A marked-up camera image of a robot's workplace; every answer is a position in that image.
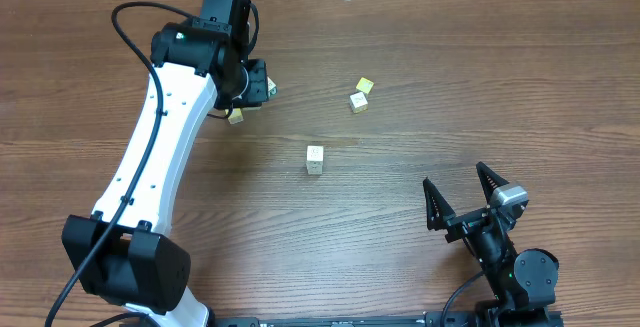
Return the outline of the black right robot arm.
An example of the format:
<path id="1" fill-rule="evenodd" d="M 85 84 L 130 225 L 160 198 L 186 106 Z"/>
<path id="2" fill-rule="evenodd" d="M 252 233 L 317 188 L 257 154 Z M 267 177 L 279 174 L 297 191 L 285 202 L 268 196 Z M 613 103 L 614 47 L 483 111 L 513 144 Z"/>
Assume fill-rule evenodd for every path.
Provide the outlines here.
<path id="1" fill-rule="evenodd" d="M 518 252 L 508 236 L 527 209 L 528 192 L 482 162 L 476 171 L 486 203 L 464 215 L 455 213 L 430 179 L 423 180 L 427 228 L 444 230 L 449 243 L 463 241 L 480 266 L 452 293 L 442 311 L 425 321 L 439 326 L 561 326 L 561 314 L 548 310 L 556 301 L 558 259 L 544 249 Z M 494 298 L 478 302 L 471 312 L 451 313 L 457 297 L 482 277 Z"/>

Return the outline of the letter B wooden block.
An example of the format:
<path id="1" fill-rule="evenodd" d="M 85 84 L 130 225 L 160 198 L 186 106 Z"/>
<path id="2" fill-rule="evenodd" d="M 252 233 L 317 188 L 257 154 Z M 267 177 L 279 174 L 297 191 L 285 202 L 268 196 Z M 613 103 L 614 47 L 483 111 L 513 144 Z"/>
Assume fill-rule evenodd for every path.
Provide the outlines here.
<path id="1" fill-rule="evenodd" d="M 308 161 L 306 163 L 306 169 L 309 175 L 321 175 L 323 173 L 323 162 Z"/>

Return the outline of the letter A wooden block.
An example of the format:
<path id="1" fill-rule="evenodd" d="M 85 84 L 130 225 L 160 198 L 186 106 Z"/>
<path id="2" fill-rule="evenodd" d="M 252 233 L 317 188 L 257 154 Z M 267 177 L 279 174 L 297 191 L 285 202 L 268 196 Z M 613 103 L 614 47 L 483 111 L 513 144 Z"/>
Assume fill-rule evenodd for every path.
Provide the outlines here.
<path id="1" fill-rule="evenodd" d="M 269 97 L 274 97 L 278 92 L 277 85 L 270 77 L 267 78 L 267 82 L 268 82 L 268 95 Z"/>

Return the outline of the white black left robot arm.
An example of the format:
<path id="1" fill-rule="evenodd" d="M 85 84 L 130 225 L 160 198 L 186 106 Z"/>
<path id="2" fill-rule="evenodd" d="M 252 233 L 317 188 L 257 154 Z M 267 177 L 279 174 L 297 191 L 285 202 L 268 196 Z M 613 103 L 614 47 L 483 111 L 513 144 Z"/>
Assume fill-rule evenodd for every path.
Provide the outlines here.
<path id="1" fill-rule="evenodd" d="M 215 322 L 188 288 L 190 256 L 170 238 L 173 207 L 204 120 L 270 97 L 265 62 L 252 57 L 258 31 L 251 0 L 203 0 L 198 14 L 157 32 L 141 55 L 147 95 L 121 163 L 91 213 L 65 222 L 70 284 L 142 326 Z"/>

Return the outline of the red letter wooden block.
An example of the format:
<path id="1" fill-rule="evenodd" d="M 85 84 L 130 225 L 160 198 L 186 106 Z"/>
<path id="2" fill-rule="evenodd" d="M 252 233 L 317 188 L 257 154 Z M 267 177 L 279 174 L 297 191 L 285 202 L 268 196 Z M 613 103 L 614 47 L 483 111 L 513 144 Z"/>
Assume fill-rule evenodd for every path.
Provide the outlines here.
<path id="1" fill-rule="evenodd" d="M 309 145 L 307 147 L 306 160 L 308 162 L 322 163 L 324 161 L 324 147 Z"/>

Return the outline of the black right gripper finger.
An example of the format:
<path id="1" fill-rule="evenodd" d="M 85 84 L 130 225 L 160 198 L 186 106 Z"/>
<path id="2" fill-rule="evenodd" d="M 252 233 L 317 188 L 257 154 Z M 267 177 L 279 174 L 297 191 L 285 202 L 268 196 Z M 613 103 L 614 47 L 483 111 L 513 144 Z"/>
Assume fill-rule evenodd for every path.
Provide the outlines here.
<path id="1" fill-rule="evenodd" d="M 476 171 L 481 183 L 481 187 L 488 205 L 502 205 L 504 198 L 499 191 L 500 187 L 504 187 L 509 182 L 489 168 L 484 162 L 476 164 Z"/>
<path id="2" fill-rule="evenodd" d="M 447 228 L 447 222 L 456 217 L 453 208 L 429 178 L 423 180 L 426 199 L 427 228 L 440 230 Z"/>

